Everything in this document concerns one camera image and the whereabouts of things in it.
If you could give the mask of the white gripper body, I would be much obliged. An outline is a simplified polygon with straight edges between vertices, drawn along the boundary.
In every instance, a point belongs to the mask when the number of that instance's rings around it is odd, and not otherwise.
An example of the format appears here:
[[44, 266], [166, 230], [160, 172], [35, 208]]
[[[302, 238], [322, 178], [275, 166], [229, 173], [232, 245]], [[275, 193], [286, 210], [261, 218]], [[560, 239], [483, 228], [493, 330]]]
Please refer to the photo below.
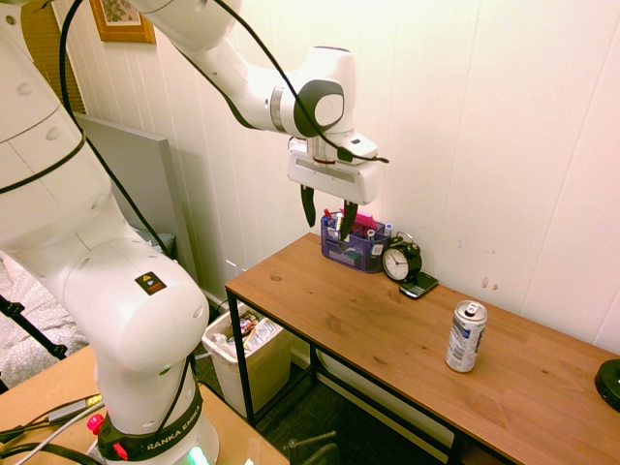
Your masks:
[[293, 149], [288, 177], [300, 185], [357, 204], [369, 204], [378, 196], [379, 175], [373, 162], [326, 165], [315, 162], [304, 151]]

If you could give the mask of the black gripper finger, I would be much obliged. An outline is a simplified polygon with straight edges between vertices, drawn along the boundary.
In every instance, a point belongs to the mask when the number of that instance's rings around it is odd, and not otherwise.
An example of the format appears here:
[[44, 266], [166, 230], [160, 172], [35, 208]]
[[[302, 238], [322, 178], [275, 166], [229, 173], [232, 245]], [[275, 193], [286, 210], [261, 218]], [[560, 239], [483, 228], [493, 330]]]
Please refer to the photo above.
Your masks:
[[306, 222], [310, 228], [316, 224], [316, 208], [314, 204], [314, 189], [305, 185], [300, 186], [302, 207]]
[[340, 230], [340, 239], [345, 240], [352, 232], [353, 225], [357, 217], [358, 205], [354, 202], [344, 200], [343, 221]]

